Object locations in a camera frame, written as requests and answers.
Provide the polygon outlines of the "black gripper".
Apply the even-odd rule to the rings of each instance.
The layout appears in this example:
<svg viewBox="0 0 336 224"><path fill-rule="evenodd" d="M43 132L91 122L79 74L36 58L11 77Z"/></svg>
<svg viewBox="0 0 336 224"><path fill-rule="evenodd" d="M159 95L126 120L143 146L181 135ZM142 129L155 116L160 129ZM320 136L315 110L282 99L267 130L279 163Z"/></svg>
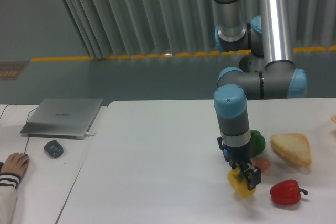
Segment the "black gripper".
<svg viewBox="0 0 336 224"><path fill-rule="evenodd" d="M246 181L247 189L253 190L261 183L261 169L250 165L252 144L250 136L220 136L218 147L222 150L225 161L232 169L240 168L240 178Z"/></svg>

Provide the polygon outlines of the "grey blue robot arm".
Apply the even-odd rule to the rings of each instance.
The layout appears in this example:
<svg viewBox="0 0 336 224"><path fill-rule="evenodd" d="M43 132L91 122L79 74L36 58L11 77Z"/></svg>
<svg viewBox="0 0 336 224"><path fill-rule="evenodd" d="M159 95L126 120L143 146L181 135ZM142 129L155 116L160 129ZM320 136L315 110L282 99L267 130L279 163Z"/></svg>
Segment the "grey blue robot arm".
<svg viewBox="0 0 336 224"><path fill-rule="evenodd" d="M248 190L261 182L251 163L248 100L304 97L307 78L293 62L287 0L214 0L224 21L215 29L219 51L250 49L264 61L263 70L227 67L218 76L214 108L220 129L219 148L231 168L242 173Z"/></svg>

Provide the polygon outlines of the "striped sleeve forearm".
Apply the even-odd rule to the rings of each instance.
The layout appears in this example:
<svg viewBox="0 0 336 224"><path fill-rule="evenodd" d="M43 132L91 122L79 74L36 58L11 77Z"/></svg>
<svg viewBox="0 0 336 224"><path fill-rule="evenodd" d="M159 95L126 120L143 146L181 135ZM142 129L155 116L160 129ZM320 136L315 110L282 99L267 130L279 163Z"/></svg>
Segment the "striped sleeve forearm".
<svg viewBox="0 0 336 224"><path fill-rule="evenodd" d="M17 174L1 172L1 223L12 223L17 200L16 187L20 180Z"/></svg>

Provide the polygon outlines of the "person's hand on mouse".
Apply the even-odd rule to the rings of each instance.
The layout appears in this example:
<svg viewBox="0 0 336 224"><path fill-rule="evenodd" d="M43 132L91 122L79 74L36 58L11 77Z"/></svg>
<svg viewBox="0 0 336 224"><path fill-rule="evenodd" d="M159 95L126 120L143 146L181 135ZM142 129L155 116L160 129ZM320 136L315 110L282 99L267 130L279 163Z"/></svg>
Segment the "person's hand on mouse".
<svg viewBox="0 0 336 224"><path fill-rule="evenodd" d="M13 153L6 159L2 168L1 174L10 174L15 175L18 178L22 179L27 168L22 167L22 163L24 162L24 153Z"/></svg>

